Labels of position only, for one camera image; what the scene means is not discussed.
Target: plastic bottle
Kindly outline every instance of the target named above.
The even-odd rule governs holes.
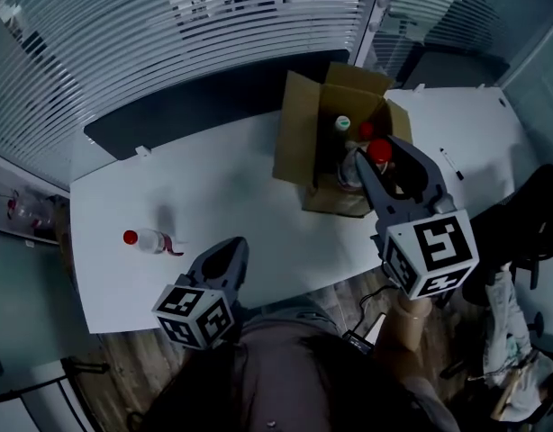
[[[334,163],[340,165],[347,155],[345,141],[350,128],[349,117],[341,115],[334,122],[334,132],[332,133],[332,156]]]
[[[124,243],[132,245],[143,253],[158,254],[167,251],[173,256],[182,256],[184,253],[173,251],[172,239],[162,232],[153,229],[127,230],[122,236]]]
[[[360,177],[358,177],[357,164],[355,162],[358,144],[354,141],[348,141],[346,148],[348,152],[342,163],[338,166],[337,179],[340,187],[352,192],[360,189],[363,185],[360,182]]]
[[[379,171],[384,173],[393,158],[393,147],[386,139],[373,139],[367,147],[367,154],[376,163]]]
[[[14,197],[8,201],[8,219],[21,227],[49,230],[54,227],[54,206],[50,200],[39,198],[34,193],[14,191]]]
[[[358,126],[358,135],[361,140],[372,140],[375,136],[375,127],[370,121],[363,121]]]
[[[341,115],[337,117],[337,120],[334,122],[334,129],[339,133],[346,133],[350,128],[349,117]]]

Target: black pen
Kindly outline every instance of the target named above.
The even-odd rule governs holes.
[[[449,154],[445,151],[444,148],[440,148],[440,153],[442,154],[442,156],[445,158],[445,160],[447,160],[447,162],[449,163],[450,167],[453,168],[453,170],[455,171],[455,173],[457,173],[457,178],[459,181],[462,181],[463,179],[465,179],[465,177],[463,176],[463,174],[458,171],[458,168],[455,166],[455,164],[453,163],[453,160],[449,157]]]

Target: white table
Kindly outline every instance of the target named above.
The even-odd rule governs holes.
[[[538,165],[498,88],[393,90],[387,96],[408,110],[415,145],[439,164],[457,206],[469,214],[503,199]],[[277,112],[229,123],[155,148],[149,157],[114,162],[71,185],[72,246],[92,333],[155,328],[150,309],[164,285],[228,237],[243,236],[250,246],[240,290],[245,306],[307,293],[380,265],[369,239],[374,213],[355,220],[302,211],[303,189],[272,178],[277,126]],[[440,147],[465,181],[458,181]],[[146,255],[122,242],[125,230],[142,227],[186,241],[186,254]]]

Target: red bottle cap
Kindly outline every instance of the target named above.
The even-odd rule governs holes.
[[[363,121],[358,126],[358,135],[362,140],[372,140],[375,134],[375,127],[368,121]]]
[[[375,163],[383,164],[391,160],[393,148],[386,139],[373,139],[367,147],[367,153]]]
[[[134,245],[137,241],[139,241],[139,234],[137,234],[134,230],[127,230],[124,232],[122,239],[127,245]]]

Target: wall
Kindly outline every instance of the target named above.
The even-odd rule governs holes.
[[[95,339],[59,247],[0,233],[0,361],[5,374],[85,354]]]
[[[539,159],[553,164],[553,32],[503,90]]]

